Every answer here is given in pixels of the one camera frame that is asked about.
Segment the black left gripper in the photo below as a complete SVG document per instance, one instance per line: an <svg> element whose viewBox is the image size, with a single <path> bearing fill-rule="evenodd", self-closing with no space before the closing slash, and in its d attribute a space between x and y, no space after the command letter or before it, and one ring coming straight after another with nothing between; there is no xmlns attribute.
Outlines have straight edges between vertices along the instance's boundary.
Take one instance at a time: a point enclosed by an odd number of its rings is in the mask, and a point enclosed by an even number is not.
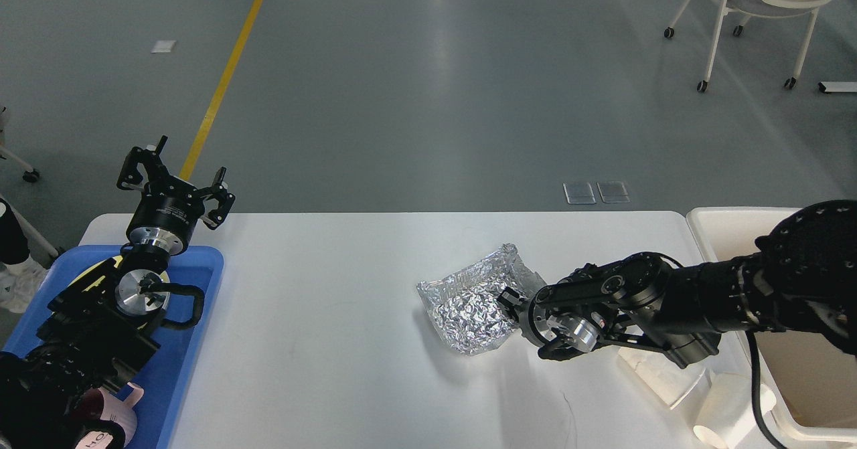
<svg viewBox="0 0 857 449"><path fill-rule="evenodd" d="M187 198L166 196L173 195L173 177L160 157L167 141L162 135L156 145L133 147L125 157L116 187L142 195L127 229L129 242L178 255L189 247L197 220L209 230L226 221L235 195L225 181L227 168L220 167L209 186L191 189Z"/></svg>

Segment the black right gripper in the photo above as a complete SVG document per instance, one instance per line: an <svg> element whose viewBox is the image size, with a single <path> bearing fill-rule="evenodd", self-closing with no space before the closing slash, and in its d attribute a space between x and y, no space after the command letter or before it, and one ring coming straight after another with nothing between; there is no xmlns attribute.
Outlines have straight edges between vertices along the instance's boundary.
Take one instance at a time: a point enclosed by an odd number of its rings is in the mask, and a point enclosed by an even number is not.
<svg viewBox="0 0 857 449"><path fill-rule="evenodd" d="M527 299L512 287L503 288L496 302L505 317L519 321L524 337L538 346L538 356L569 361L596 349L603 336L603 304L570 300Z"/></svg>

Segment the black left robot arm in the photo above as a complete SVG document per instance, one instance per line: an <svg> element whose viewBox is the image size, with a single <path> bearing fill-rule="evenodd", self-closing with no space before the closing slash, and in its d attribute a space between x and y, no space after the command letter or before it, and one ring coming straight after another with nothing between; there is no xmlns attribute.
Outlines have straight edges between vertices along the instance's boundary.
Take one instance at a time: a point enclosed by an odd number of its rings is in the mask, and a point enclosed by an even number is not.
<svg viewBox="0 0 857 449"><path fill-rule="evenodd" d="M141 198L113 257L77 276L47 308L39 345L24 357L2 352L2 443L9 448L74 448L104 434L108 447L128 440L118 422L76 416L86 392L119 391L160 349L159 329L186 331L203 319L206 293L163 278L187 251L197 223L216 230L235 202L226 168L210 185L175 177L161 160L167 138L133 147L117 177Z"/></svg>

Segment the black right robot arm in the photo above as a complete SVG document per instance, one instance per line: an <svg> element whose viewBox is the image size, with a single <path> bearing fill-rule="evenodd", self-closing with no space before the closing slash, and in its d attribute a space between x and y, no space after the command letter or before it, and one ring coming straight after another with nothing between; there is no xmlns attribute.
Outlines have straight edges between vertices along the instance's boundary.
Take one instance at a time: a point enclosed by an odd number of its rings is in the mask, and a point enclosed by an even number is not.
<svg viewBox="0 0 857 449"><path fill-rule="evenodd" d="M566 361L607 345L664 355L680 369L718 354L720 336L744 331L754 421L775 448L761 410L760 331L819 333L855 354L854 200L828 200L785 218L755 240L758 251L685 267L643 252L579 267L524 296L506 287L502 311L538 346Z"/></svg>

